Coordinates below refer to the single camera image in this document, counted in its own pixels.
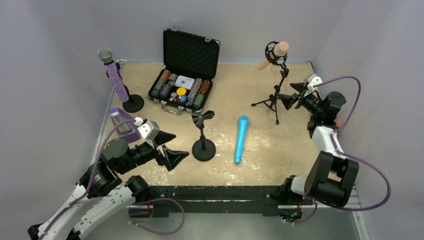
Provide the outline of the black tripod shock-mount stand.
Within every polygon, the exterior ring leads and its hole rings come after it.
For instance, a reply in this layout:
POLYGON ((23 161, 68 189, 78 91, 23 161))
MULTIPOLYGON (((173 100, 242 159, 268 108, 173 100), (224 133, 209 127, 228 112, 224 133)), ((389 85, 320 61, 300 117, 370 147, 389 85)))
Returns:
POLYGON ((279 122, 279 117, 278 117, 278 108, 277 108, 277 102, 279 100, 278 98, 278 94, 280 94, 281 91, 281 87, 283 85, 284 80, 287 78, 288 74, 289 74, 289 69, 287 68, 286 65, 286 60, 287 60, 287 55, 286 57, 281 57, 277 63, 278 65, 274 65, 274 66, 279 66, 281 68, 280 75, 281 75, 281 80, 279 82, 278 85, 275 85, 274 88, 274 93, 270 94, 268 99, 259 101, 259 102, 255 102, 252 103, 251 106, 255 107, 256 105, 260 105, 260 104, 264 104, 268 109, 270 109, 271 111, 273 111, 275 113, 275 123, 278 125, 279 122))

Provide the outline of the pink microphone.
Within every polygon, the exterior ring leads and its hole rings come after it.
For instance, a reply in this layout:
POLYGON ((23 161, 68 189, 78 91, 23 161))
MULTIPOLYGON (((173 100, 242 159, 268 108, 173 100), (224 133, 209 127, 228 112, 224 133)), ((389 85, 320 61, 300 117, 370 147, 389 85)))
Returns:
POLYGON ((265 47, 265 60, 257 66, 257 70, 262 71, 270 64, 278 65, 278 60, 282 57, 286 57, 290 49, 287 42, 271 41, 265 47))

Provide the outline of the black round-base clip stand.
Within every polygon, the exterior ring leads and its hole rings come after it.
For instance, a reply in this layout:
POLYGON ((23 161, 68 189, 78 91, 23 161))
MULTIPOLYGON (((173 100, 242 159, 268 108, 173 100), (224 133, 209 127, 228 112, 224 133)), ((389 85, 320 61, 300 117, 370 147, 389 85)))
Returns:
POLYGON ((144 99, 138 94, 130 94, 130 91, 126 85, 125 89, 128 93, 129 100, 127 102, 122 102, 123 109, 128 113, 136 113, 140 111, 144 106, 144 99))

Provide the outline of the blue microphone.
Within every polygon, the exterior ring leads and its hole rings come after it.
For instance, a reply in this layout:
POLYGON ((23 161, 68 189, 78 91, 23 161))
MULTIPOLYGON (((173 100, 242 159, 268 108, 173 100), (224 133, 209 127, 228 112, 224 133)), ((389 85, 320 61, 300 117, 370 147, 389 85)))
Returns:
POLYGON ((236 164, 240 164, 242 161, 244 143, 245 143, 248 126, 249 126, 249 118, 246 115, 242 115, 238 121, 238 133, 237 133, 235 153, 234 153, 234 162, 236 164))

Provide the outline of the purple glitter microphone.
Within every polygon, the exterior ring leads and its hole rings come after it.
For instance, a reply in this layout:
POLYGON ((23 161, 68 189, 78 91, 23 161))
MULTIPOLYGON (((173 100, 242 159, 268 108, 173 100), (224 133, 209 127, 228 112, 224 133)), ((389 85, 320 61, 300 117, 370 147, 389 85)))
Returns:
POLYGON ((118 67, 113 59, 112 51, 107 47, 103 47, 98 50, 97 54, 98 58, 103 62, 106 75, 111 80, 118 98, 122 103, 127 102, 129 100, 129 94, 127 93, 118 67))

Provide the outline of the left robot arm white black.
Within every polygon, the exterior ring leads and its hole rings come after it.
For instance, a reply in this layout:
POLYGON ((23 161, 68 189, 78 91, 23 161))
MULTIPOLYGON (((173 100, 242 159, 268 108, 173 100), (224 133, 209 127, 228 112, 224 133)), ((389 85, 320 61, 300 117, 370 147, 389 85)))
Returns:
POLYGON ((149 161, 173 170, 189 152, 171 150, 165 145, 176 135, 159 131, 151 142, 129 147, 120 138, 109 141, 98 159, 82 175, 62 207, 46 222, 27 230, 32 240, 82 240, 101 222, 120 209, 135 203, 155 201, 151 187, 140 176, 123 183, 119 177, 149 161))

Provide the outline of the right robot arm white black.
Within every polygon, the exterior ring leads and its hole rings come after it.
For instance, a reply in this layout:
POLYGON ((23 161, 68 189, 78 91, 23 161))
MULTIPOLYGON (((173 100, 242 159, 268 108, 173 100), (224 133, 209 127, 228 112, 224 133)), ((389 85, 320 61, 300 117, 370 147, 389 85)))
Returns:
POLYGON ((304 83, 291 83, 290 86, 296 92, 281 94, 280 99, 287 110, 304 107, 311 113, 307 130, 319 153, 306 178, 291 175, 282 186, 288 193, 342 208, 348 203, 359 171, 358 162, 342 155, 335 134, 335 120, 346 99, 337 91, 330 92, 324 99, 307 94, 304 83))

